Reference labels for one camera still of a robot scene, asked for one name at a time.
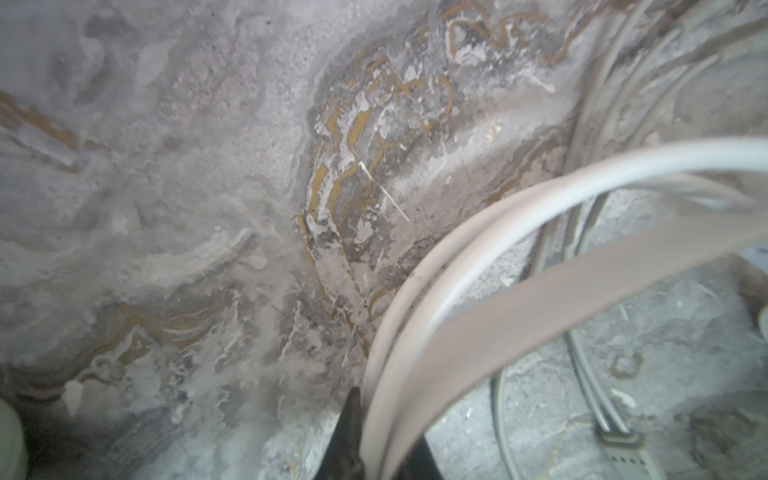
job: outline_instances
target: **black object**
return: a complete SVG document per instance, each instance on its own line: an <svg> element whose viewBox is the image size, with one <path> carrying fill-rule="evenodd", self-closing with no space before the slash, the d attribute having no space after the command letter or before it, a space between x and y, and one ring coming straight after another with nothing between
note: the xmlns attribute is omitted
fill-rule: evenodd
<svg viewBox="0 0 768 480"><path fill-rule="evenodd" d="M314 480L365 480L365 469L359 455L361 436L360 388L353 387L346 397L326 456ZM396 480L443 480L424 437L413 447Z"/></svg>

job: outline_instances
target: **cable connector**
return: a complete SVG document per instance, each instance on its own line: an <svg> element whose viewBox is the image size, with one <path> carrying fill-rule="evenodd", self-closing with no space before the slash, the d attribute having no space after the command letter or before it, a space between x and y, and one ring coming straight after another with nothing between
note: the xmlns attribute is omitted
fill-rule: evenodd
<svg viewBox="0 0 768 480"><path fill-rule="evenodd" d="M598 429L599 444L623 480L667 480L667 475L645 447L645 436L604 432Z"/></svg>

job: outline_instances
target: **flat beige strap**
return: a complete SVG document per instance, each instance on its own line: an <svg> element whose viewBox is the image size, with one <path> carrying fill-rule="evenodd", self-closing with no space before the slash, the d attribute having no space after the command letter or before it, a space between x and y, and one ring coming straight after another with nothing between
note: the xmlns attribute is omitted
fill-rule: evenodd
<svg viewBox="0 0 768 480"><path fill-rule="evenodd" d="M438 329L408 378L382 477L392 477L455 400L500 368L668 276L765 239L765 213L677 218L553 266L459 313Z"/></svg>

